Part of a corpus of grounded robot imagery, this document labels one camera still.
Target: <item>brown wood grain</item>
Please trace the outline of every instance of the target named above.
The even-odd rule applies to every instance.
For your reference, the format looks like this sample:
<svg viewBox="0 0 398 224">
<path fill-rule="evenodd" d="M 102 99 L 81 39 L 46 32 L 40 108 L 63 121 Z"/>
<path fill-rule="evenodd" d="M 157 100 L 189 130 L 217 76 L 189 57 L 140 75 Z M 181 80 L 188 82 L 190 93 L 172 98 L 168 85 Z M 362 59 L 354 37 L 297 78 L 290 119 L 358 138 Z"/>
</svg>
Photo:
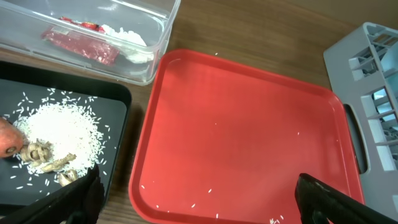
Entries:
<svg viewBox="0 0 398 224">
<path fill-rule="evenodd" d="M 217 57 L 330 88 L 323 51 L 354 28 L 281 1 L 182 0 L 169 50 L 185 48 L 210 55 L 218 53 Z M 0 50 L 0 60 L 93 75 L 8 50 Z M 131 91 L 132 111 L 109 201 L 98 223 L 146 223 L 132 208 L 127 186 L 152 85 L 122 84 Z"/>
</svg>

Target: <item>carrot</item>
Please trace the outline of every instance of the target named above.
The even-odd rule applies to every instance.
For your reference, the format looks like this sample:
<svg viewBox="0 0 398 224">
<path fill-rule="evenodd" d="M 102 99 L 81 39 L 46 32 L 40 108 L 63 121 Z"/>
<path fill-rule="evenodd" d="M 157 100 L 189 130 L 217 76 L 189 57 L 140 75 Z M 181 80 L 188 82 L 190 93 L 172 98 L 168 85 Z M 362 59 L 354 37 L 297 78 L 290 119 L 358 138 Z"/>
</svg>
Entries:
<svg viewBox="0 0 398 224">
<path fill-rule="evenodd" d="M 24 145 L 20 131 L 5 119 L 0 118 L 0 158 L 19 152 Z"/>
</svg>

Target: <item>clear plastic container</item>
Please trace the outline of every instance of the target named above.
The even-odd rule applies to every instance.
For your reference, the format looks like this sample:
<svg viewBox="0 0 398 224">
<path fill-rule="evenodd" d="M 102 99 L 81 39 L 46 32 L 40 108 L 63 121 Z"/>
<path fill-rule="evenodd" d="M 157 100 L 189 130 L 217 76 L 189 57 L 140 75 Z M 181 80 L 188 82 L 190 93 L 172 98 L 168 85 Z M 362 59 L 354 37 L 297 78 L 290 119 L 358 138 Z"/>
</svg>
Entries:
<svg viewBox="0 0 398 224">
<path fill-rule="evenodd" d="M 0 0 L 0 47 L 147 85 L 166 51 L 179 5 L 180 0 Z M 62 21 L 61 17 L 106 24 L 116 31 L 121 27 L 131 30 L 146 46 Z M 72 35 L 74 42 L 68 42 L 69 38 L 61 44 L 76 47 L 79 52 L 54 44 L 45 35 L 49 31 L 62 37 Z M 96 54 L 101 50 L 98 45 L 118 52 L 112 63 L 83 55 L 86 51 Z"/>
</svg>

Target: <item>dark gray tray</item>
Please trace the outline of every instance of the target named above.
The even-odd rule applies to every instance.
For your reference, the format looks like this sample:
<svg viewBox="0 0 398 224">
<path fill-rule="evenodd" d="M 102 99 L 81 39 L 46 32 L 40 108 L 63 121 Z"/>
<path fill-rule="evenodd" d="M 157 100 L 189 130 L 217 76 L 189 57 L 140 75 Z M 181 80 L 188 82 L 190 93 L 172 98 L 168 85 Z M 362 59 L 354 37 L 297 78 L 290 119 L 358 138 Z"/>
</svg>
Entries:
<svg viewBox="0 0 398 224">
<path fill-rule="evenodd" d="M 65 98 L 61 91 L 72 91 L 73 93 L 68 94 L 70 98 L 81 97 L 78 105 L 90 105 L 96 116 L 102 118 L 98 129 L 104 133 L 104 140 L 107 142 L 103 149 L 104 154 L 100 154 L 98 159 L 107 160 L 105 165 L 99 164 L 101 182 L 104 184 L 107 198 L 131 105 L 129 90 L 115 83 L 0 62 L 0 116 L 9 114 L 10 122 L 18 118 L 19 113 L 12 112 L 19 109 L 17 104 L 23 99 L 23 92 L 30 101 L 33 101 L 33 103 L 23 102 L 25 108 L 28 105 L 30 110 L 38 108 L 42 104 L 41 99 L 49 95 L 48 88 L 57 89 L 50 96 L 55 101 L 50 102 L 61 101 Z M 98 98 L 94 102 L 87 100 L 85 104 L 88 96 Z M 105 124 L 111 127 L 109 132 Z M 7 215 L 45 197 L 48 192 L 52 193 L 61 188 L 60 184 L 53 181 L 54 172 L 40 174 L 37 177 L 30 175 L 26 166 L 22 166 L 21 169 L 12 168 L 18 164 L 19 160 L 16 157 L 0 159 L 0 215 Z M 50 181 L 49 186 L 45 185 L 46 179 Z M 16 187 L 19 186 L 24 186 L 24 188 L 17 190 Z"/>
</svg>

